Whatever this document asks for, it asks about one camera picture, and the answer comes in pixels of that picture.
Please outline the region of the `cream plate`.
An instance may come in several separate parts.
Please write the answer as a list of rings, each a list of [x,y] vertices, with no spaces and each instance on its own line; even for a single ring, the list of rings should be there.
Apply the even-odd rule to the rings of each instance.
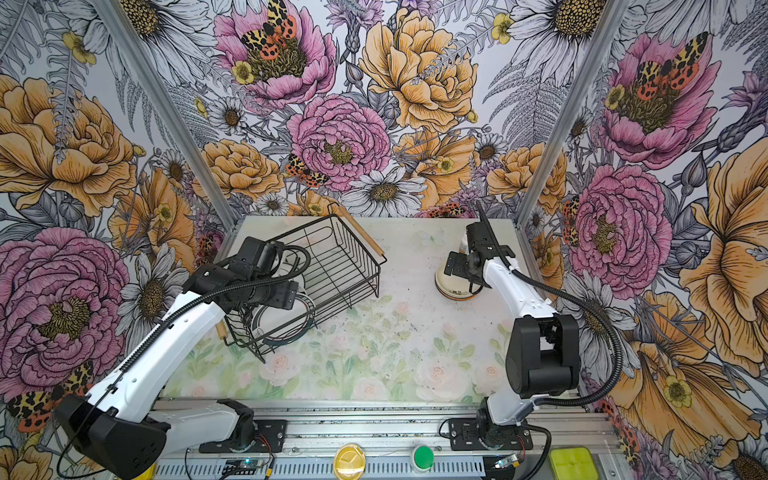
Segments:
[[[447,275],[445,269],[445,264],[438,268],[435,274],[435,285],[437,290],[449,300],[470,300],[482,291],[482,286],[476,286],[462,277]]]

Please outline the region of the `large white back plate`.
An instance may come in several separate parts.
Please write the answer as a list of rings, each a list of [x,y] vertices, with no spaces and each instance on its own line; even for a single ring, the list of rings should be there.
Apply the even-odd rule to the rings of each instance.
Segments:
[[[269,347],[295,342],[315,324],[315,305],[305,294],[298,294],[291,309],[261,306],[252,316],[251,334]]]

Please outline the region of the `black wire dish rack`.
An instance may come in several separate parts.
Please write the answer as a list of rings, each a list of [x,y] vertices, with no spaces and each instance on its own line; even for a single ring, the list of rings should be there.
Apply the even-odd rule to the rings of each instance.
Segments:
[[[314,302],[312,328],[380,294],[381,267],[387,262],[384,250],[342,205],[333,202],[326,215],[296,226],[276,239],[306,251],[284,253],[278,272],[284,274],[294,265],[308,264],[295,280],[298,294],[305,294]],[[267,354],[281,346],[269,347],[252,336],[251,319],[260,307],[234,311],[216,326],[216,332],[227,346],[248,350],[264,361]]]

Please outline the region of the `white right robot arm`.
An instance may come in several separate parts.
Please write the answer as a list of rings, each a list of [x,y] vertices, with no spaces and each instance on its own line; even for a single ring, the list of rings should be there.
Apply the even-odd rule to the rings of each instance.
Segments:
[[[524,274],[507,245],[501,245],[487,221],[468,225],[457,251],[449,253],[435,274],[438,291],[452,300],[468,300],[490,289],[512,317],[503,360],[506,380],[483,399],[473,424],[459,424],[455,450],[518,449],[530,446],[520,438],[526,417],[537,402],[576,387],[580,368],[578,325],[559,313],[541,288]]]

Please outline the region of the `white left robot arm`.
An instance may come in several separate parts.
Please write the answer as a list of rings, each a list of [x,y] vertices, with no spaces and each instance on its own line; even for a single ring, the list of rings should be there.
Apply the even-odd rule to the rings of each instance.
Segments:
[[[236,254],[197,268],[166,315],[110,374],[55,408],[64,449],[121,479],[139,477],[165,454],[206,443],[248,449],[256,437],[254,414],[237,401],[176,414],[152,407],[193,347],[228,314],[257,306],[291,310],[295,279],[310,264],[301,246],[249,237]]]

